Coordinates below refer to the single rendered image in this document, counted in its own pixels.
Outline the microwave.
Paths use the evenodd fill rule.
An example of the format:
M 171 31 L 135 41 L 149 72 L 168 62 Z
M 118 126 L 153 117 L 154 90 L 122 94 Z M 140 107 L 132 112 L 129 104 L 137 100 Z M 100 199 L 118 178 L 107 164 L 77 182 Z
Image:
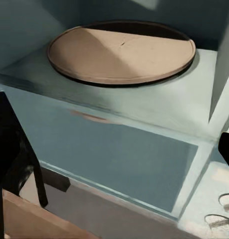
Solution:
M 0 85 L 219 144 L 229 0 L 0 0 Z

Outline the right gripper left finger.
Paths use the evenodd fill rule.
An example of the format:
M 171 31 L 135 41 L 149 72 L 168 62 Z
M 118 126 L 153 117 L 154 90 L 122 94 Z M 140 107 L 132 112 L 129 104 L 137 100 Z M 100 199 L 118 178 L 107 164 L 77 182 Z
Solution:
M 20 153 L 20 143 L 16 132 L 0 136 L 0 184 Z

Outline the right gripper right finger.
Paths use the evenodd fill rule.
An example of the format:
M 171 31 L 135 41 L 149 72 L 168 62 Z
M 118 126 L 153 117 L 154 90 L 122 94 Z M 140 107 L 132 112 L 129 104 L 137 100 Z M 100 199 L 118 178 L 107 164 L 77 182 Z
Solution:
M 229 133 L 222 133 L 218 144 L 218 151 L 229 165 Z

